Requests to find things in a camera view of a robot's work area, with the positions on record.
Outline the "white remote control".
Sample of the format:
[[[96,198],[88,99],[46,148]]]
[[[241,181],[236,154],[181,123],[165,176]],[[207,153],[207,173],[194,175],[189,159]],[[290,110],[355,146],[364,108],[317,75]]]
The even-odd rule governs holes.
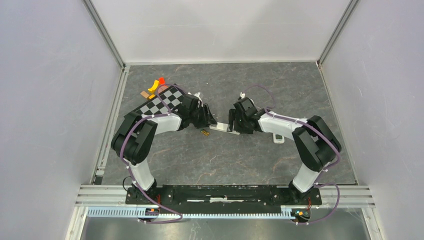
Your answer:
[[[279,135],[279,134],[275,134],[274,133],[272,135],[272,137],[273,137],[273,142],[275,144],[283,144],[285,142],[285,138],[282,135]]]
[[[227,123],[218,122],[217,124],[211,124],[209,128],[211,130],[215,130],[219,132],[224,132],[224,133],[233,134],[233,135],[240,135],[240,133],[237,131],[234,131],[234,130],[229,131],[229,125]]]

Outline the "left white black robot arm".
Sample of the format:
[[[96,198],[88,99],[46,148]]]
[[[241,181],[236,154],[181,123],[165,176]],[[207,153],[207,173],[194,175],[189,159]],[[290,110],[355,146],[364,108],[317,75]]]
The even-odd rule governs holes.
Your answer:
[[[156,183],[146,160],[156,135],[177,132],[193,125],[203,129],[216,125],[208,104],[193,94],[184,95],[180,104],[167,109],[164,113],[142,115],[130,112],[115,133],[111,148],[125,164],[138,197],[145,204],[157,198]]]

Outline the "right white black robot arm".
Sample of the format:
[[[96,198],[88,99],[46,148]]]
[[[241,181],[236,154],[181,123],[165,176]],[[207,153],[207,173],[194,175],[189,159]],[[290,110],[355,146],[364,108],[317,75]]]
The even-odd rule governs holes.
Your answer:
[[[309,198],[309,190],[322,171],[334,159],[340,159],[342,146],[326,122],[317,115],[294,118],[268,109],[257,109],[248,98],[239,98],[228,112],[228,130],[240,134],[271,133],[294,141],[301,167],[290,182],[289,199],[302,204]]]

